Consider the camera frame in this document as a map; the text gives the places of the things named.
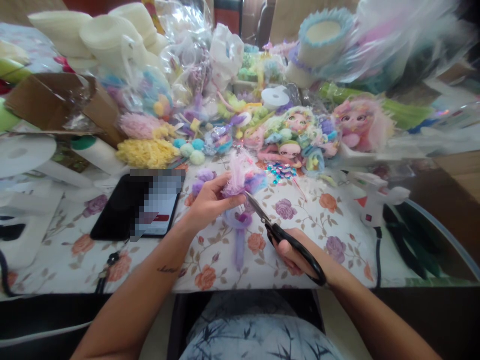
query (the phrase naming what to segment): scissors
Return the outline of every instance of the scissors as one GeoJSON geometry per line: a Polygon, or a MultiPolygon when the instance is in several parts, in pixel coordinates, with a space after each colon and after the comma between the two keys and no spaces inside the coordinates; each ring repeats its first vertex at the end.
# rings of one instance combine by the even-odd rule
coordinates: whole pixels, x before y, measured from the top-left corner
{"type": "Polygon", "coordinates": [[[260,216],[260,220],[262,224],[265,224],[268,240],[270,240],[271,244],[274,245],[272,237],[275,239],[277,244],[280,244],[282,240],[287,240],[291,247],[297,250],[308,262],[308,264],[312,267],[313,271],[318,276],[318,279],[311,277],[307,274],[307,276],[317,285],[324,286],[327,282],[327,278],[325,277],[325,273],[320,266],[319,262],[314,258],[314,256],[308,251],[305,246],[303,246],[297,239],[293,236],[289,235],[285,230],[283,230],[278,224],[272,224],[272,221],[268,217],[268,215],[263,211],[262,207],[258,203],[255,198],[249,194],[247,191],[245,192],[250,205],[253,207],[255,212],[260,216]]]}

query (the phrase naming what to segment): hand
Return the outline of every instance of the hand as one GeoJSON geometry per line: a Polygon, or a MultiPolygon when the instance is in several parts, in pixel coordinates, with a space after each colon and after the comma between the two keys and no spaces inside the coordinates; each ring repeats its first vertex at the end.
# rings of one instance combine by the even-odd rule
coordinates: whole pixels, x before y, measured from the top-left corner
{"type": "Polygon", "coordinates": [[[203,230],[223,212],[247,201],[245,195],[223,198],[222,190],[231,177],[228,171],[203,185],[190,211],[185,215],[188,218],[187,224],[194,226],[197,231],[203,230]]]}
{"type": "MultiPolygon", "coordinates": [[[[325,251],[323,251],[317,244],[315,244],[305,233],[297,228],[293,229],[284,229],[289,235],[294,237],[301,243],[320,264],[323,272],[325,273],[327,282],[332,285],[337,278],[337,274],[341,274],[343,271],[346,271],[345,268],[328,255],[325,251]]],[[[292,248],[292,245],[287,240],[282,240],[280,244],[278,244],[274,238],[273,239],[273,246],[277,253],[280,255],[282,260],[290,269],[290,272],[293,275],[302,275],[306,273],[310,275],[312,278],[318,279],[317,274],[310,266],[310,264],[305,260],[305,258],[300,255],[298,251],[292,248]]]]}

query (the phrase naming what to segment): white glue gun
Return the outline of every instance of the white glue gun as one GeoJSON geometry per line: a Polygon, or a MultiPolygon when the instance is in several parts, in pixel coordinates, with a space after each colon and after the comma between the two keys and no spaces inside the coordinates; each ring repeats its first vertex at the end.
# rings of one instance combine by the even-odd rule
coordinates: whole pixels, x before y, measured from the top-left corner
{"type": "Polygon", "coordinates": [[[379,176],[355,171],[342,170],[347,179],[355,186],[366,192],[365,197],[355,199],[360,204],[361,221],[371,228],[383,224],[384,205],[400,205],[410,196],[410,190],[404,187],[388,189],[387,181],[379,176]]]}

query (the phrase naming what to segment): scissor blade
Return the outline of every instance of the scissor blade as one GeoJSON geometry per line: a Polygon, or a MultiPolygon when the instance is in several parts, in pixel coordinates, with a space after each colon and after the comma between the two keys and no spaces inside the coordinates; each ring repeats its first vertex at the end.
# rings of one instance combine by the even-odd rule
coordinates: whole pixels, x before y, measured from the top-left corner
{"type": "Polygon", "coordinates": [[[270,223],[269,216],[262,209],[259,202],[257,200],[255,200],[255,198],[250,193],[248,193],[247,191],[245,191],[245,193],[248,197],[248,202],[250,203],[251,207],[255,210],[255,212],[258,214],[260,219],[264,219],[266,222],[270,223]]]}

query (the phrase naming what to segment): black phone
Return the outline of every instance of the black phone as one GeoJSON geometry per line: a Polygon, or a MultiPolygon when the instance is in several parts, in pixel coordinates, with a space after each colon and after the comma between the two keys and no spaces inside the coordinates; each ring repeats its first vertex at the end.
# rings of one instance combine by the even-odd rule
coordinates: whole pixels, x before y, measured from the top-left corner
{"type": "Polygon", "coordinates": [[[95,241],[163,238],[173,225],[184,180],[185,171],[180,170],[160,176],[124,175],[90,237],[95,241]]]}

